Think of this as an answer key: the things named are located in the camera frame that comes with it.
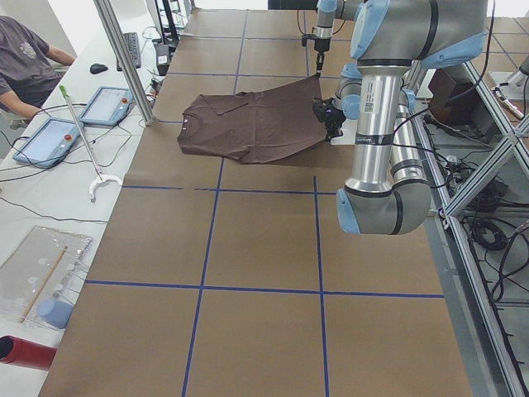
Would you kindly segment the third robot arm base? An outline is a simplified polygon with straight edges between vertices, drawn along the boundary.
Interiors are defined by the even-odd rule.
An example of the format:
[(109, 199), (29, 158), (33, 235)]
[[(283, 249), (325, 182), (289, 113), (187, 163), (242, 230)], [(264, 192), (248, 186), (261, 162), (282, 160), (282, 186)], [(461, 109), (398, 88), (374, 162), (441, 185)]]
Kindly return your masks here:
[(493, 92), (501, 100), (527, 101), (528, 99), (528, 58), (515, 72), (489, 72), (493, 81)]

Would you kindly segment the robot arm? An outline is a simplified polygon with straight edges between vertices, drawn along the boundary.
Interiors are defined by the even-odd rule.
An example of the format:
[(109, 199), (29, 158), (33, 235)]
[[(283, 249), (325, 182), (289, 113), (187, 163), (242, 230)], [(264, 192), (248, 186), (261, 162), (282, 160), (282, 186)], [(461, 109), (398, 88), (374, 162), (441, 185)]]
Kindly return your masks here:
[(357, 123), (350, 177), (336, 193), (341, 228), (354, 234), (405, 234), (431, 206), (431, 188), (402, 88), (413, 63), (460, 65), (484, 48), (484, 1), (320, 1), (315, 37), (329, 41), (335, 20), (352, 20), (352, 63), (342, 70), (335, 105)]
[(302, 34), (302, 46), (305, 47), (309, 41), (314, 42), (314, 50), (317, 52), (316, 73), (321, 76), (325, 54), (331, 46), (331, 38), (334, 31), (335, 20), (354, 21), (363, 1), (360, 0), (322, 0), (317, 2), (317, 24), (311, 33)]

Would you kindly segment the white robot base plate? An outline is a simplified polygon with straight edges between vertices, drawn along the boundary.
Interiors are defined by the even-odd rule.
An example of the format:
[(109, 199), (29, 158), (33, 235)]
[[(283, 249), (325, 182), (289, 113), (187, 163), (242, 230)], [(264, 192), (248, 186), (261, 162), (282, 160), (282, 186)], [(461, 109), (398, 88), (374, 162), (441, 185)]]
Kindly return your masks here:
[(355, 134), (336, 136), (331, 139), (332, 146), (353, 146), (355, 144)]

